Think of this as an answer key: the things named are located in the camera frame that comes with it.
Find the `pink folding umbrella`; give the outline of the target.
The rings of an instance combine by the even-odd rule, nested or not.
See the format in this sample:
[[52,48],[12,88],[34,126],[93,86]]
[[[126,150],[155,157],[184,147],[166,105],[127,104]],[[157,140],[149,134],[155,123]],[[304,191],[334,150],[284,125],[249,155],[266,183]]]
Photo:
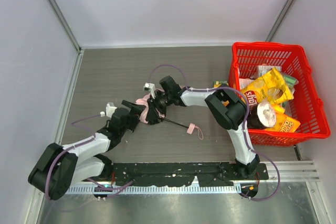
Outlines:
[[194,123],[190,123],[189,126],[187,125],[183,125],[181,123],[177,123],[175,121],[172,121],[170,119],[166,118],[165,114],[162,114],[161,112],[159,112],[159,110],[155,107],[154,105],[154,100],[152,95],[154,95],[154,98],[157,98],[158,95],[155,94],[156,91],[162,91],[160,89],[157,89],[155,87],[155,84],[153,83],[145,83],[143,86],[143,90],[144,91],[148,91],[149,93],[147,95],[145,95],[143,98],[139,98],[135,101],[136,105],[139,106],[143,106],[144,109],[142,110],[141,114],[140,114],[140,121],[144,124],[148,124],[148,125],[155,125],[155,124],[159,124],[163,121],[165,122],[169,122],[172,123],[174,125],[178,125],[181,126],[183,128],[186,129],[187,134],[192,135],[194,133],[194,131],[197,131],[197,136],[200,140],[204,139],[204,134],[202,132],[202,130],[195,125]]

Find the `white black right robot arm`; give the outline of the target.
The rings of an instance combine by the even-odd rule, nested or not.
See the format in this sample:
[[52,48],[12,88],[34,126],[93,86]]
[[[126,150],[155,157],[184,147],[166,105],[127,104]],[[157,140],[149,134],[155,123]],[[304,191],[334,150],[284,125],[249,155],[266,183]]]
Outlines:
[[260,159],[258,154],[252,151],[251,141],[246,132],[248,108],[234,89],[226,84],[212,89],[181,87],[171,76],[161,79],[160,85],[162,90],[156,89],[152,83],[145,83],[143,87],[149,92],[146,99],[148,112],[145,116],[148,124],[162,122],[170,105],[207,107],[219,126],[227,130],[230,136],[238,172],[243,178],[256,173]]

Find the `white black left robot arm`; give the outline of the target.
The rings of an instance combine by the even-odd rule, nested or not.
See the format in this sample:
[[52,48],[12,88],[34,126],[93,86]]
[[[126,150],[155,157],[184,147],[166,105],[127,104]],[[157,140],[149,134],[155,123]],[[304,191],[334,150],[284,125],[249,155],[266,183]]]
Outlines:
[[28,176],[28,183],[47,199],[58,200],[74,184],[91,177],[108,176],[112,161],[104,153],[115,148],[126,131],[134,131],[145,105],[122,101],[122,107],[108,103],[99,117],[106,124],[84,140],[72,144],[49,144]]

